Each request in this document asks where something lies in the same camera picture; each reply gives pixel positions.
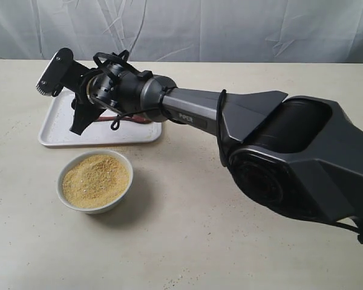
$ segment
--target white bowl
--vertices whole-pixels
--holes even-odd
[[[96,207],[96,208],[80,208],[80,207],[76,207],[76,206],[72,205],[71,203],[69,203],[66,200],[66,198],[65,198],[65,196],[63,194],[63,188],[62,188],[63,179],[64,179],[65,175],[67,174],[67,172],[69,170],[71,170],[74,166],[78,165],[81,161],[83,161],[84,159],[86,159],[86,158],[88,158],[89,156],[92,156],[92,155],[109,155],[109,156],[114,157],[118,161],[120,161],[126,167],[128,173],[129,173],[128,186],[126,187],[124,192],[121,195],[119,195],[118,198],[116,198],[115,200],[113,200],[112,202],[110,202],[108,204],[105,204],[102,207]],[[98,213],[104,213],[104,212],[106,212],[108,210],[111,210],[113,207],[115,207],[121,201],[121,199],[125,196],[125,194],[128,192],[128,190],[129,190],[129,188],[130,188],[130,186],[132,184],[132,180],[133,180],[132,164],[130,163],[130,161],[125,156],[123,156],[122,154],[120,154],[118,152],[112,151],[112,150],[93,150],[93,151],[89,151],[87,153],[79,155],[75,159],[71,160],[63,168],[63,170],[60,172],[59,177],[58,177],[56,191],[58,193],[59,199],[67,207],[70,207],[73,210],[82,211],[82,212],[87,213],[87,214],[98,214]]]

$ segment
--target table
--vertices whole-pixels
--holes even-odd
[[[113,148],[136,172],[115,210],[65,207],[57,174],[89,148],[38,143],[51,98],[34,85],[47,63],[0,60],[0,289],[363,289],[355,234],[251,202],[215,138],[192,127],[167,122],[155,143]],[[330,98],[363,130],[363,65],[134,65],[181,88]]]

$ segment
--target white plate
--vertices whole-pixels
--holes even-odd
[[[51,102],[47,116],[39,132],[39,142],[47,147],[88,146],[106,144],[148,143],[162,134],[161,123],[137,124],[121,121],[117,131],[110,129],[111,121],[95,122],[88,126],[81,136],[69,131],[74,110],[71,101],[74,93],[63,90]],[[115,116],[106,111],[102,116]]]

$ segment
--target yellow powder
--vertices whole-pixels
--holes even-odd
[[[119,160],[109,155],[93,155],[67,172],[63,194],[76,207],[96,208],[118,198],[128,182],[129,173]]]

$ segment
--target black robot arm segment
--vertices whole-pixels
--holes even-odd
[[[114,130],[122,117],[139,114],[215,135],[222,164],[253,201],[288,218],[352,230],[363,243],[363,132],[336,102],[279,91],[182,89],[169,77],[136,70],[127,58],[126,51],[97,53],[97,67],[88,69],[64,48],[38,91],[76,93],[70,130],[78,135],[105,110],[117,115]],[[343,218],[358,227],[339,223]]]

